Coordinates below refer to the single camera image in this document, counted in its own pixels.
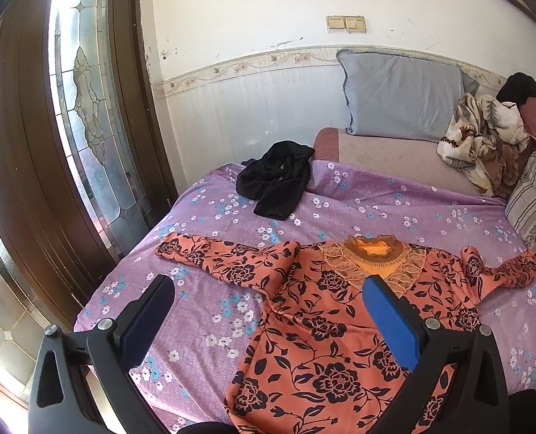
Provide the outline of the pink quilted mattress cover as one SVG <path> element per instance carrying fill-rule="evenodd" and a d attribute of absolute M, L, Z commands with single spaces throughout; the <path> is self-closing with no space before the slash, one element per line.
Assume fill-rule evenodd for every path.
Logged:
<path fill-rule="evenodd" d="M 446 166 L 436 144 L 419 140 L 352 136 L 326 127 L 314 141 L 316 170 L 346 195 L 419 199 L 429 204 L 503 205 L 480 194 L 458 170 Z"/>

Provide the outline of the grey pillow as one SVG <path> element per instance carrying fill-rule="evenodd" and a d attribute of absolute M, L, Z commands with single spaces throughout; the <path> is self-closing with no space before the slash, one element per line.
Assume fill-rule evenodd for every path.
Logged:
<path fill-rule="evenodd" d="M 437 143 L 462 95 L 479 88 L 458 66 L 430 60 L 350 49 L 337 60 L 355 136 Z"/>

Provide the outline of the brown wooden glass door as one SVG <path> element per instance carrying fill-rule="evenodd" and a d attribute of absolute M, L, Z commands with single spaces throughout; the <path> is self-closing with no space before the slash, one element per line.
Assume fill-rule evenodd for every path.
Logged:
<path fill-rule="evenodd" d="M 0 0 L 0 238 L 26 294 L 72 324 L 177 197 L 140 0 Z"/>

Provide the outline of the brown cream floral blanket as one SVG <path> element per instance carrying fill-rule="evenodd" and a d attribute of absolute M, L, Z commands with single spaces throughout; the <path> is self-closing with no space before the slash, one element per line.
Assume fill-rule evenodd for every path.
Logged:
<path fill-rule="evenodd" d="M 516 104 L 465 93 L 436 147 L 483 196 L 510 196 L 531 154 L 531 137 Z"/>

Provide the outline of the orange black floral blouse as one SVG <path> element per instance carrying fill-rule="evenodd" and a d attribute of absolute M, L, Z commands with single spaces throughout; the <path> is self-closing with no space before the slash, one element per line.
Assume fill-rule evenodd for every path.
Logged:
<path fill-rule="evenodd" d="M 364 433 L 407 378 L 363 303 L 379 276 L 421 318 L 445 328 L 478 327 L 478 304 L 495 289 L 524 288 L 536 277 L 525 251 L 495 268 L 465 247 L 458 254 L 372 239 L 254 248 L 174 233 L 159 257 L 193 265 L 259 293 L 262 315 L 224 405 L 241 433 Z"/>

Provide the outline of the black garment on headboard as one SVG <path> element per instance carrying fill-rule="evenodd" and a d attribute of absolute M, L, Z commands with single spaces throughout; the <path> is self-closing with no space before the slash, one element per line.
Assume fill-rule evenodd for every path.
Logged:
<path fill-rule="evenodd" d="M 529 98 L 535 97 L 536 81 L 526 73 L 514 73 L 508 76 L 497 94 L 499 102 L 510 102 L 517 106 L 524 105 Z"/>

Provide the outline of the purple floral bed sheet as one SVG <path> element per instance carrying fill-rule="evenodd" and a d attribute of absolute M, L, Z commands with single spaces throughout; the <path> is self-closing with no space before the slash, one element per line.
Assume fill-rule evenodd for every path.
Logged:
<path fill-rule="evenodd" d="M 260 249 L 286 241 L 307 245 L 392 235 L 451 254 L 470 246 L 491 268 L 533 252 L 507 222 L 505 204 L 442 205 L 389 198 L 387 193 L 346 195 L 317 174 L 314 162 L 298 206 L 277 221 L 254 214 L 255 202 L 236 192 L 239 173 L 239 166 L 227 165 L 190 187 L 106 277 L 75 322 L 76 330 L 86 331 L 102 318 L 116 318 L 157 275 L 171 278 L 174 304 L 141 365 L 130 369 L 130 378 L 173 433 L 204 421 L 236 429 L 225 411 L 225 393 L 260 322 L 263 298 L 201 268 L 159 257 L 157 248 L 169 235 Z M 497 342 L 508 391 L 536 391 L 536 277 L 524 288 L 495 289 L 478 304 L 478 313 L 478 326 L 491 327 Z"/>

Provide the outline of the black crumpled garment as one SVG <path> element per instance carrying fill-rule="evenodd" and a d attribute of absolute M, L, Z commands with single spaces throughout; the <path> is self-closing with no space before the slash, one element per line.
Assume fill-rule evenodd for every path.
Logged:
<path fill-rule="evenodd" d="M 314 153 L 312 147 L 294 141 L 277 142 L 237 176 L 236 192 L 255 202 L 257 216 L 284 221 L 310 181 Z"/>

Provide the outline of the beige wall light switch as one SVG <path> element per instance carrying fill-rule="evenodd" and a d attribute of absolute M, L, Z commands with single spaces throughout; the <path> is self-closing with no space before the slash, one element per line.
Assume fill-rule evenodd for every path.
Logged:
<path fill-rule="evenodd" d="M 328 31 L 367 33 L 366 20 L 363 16 L 327 16 L 326 25 Z"/>

